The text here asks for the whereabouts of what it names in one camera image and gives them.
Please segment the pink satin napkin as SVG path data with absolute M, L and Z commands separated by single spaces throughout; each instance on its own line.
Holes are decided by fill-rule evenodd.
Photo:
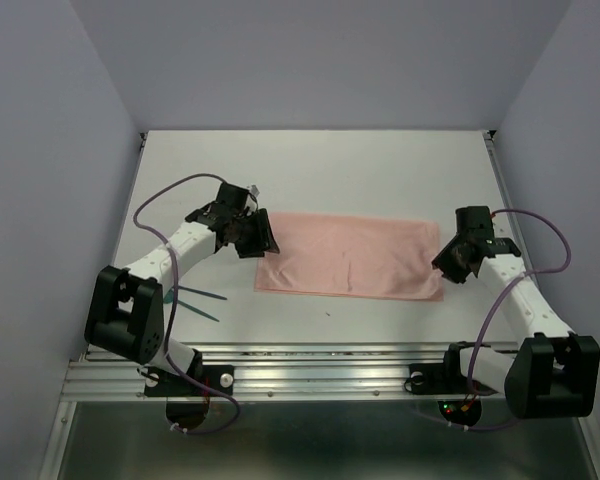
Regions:
M 278 254 L 258 262 L 261 292 L 382 300 L 441 301 L 432 260 L 434 222 L 308 213 L 273 213 Z

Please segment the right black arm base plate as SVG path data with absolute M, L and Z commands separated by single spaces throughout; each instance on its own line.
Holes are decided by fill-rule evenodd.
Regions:
M 469 366 L 450 367 L 443 363 L 414 363 L 408 367 L 403 387 L 414 395 L 452 396 L 486 394 L 504 391 L 508 371 L 493 365 L 478 363 L 468 379 Z

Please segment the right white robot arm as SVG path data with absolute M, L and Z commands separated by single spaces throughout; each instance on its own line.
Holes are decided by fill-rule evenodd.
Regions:
M 456 210 L 456 234 L 432 265 L 454 284 L 475 276 L 497 297 L 474 342 L 450 345 L 440 366 L 443 384 L 479 396 L 504 395 L 517 419 L 587 417 L 594 406 L 600 347 L 578 335 L 541 294 L 515 242 L 495 233 L 486 206 Z M 518 346 L 514 357 L 484 342 L 502 313 Z

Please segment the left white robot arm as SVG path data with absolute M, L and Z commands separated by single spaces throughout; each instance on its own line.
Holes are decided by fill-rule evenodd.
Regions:
M 202 382 L 202 354 L 172 338 L 164 299 L 194 266 L 232 245 L 240 258 L 279 252 L 268 213 L 258 206 L 257 188 L 223 182 L 216 198 L 188 214 L 160 245 L 124 267 L 107 266 L 97 275 L 84 337 L 138 365 L 168 372 L 179 393 Z

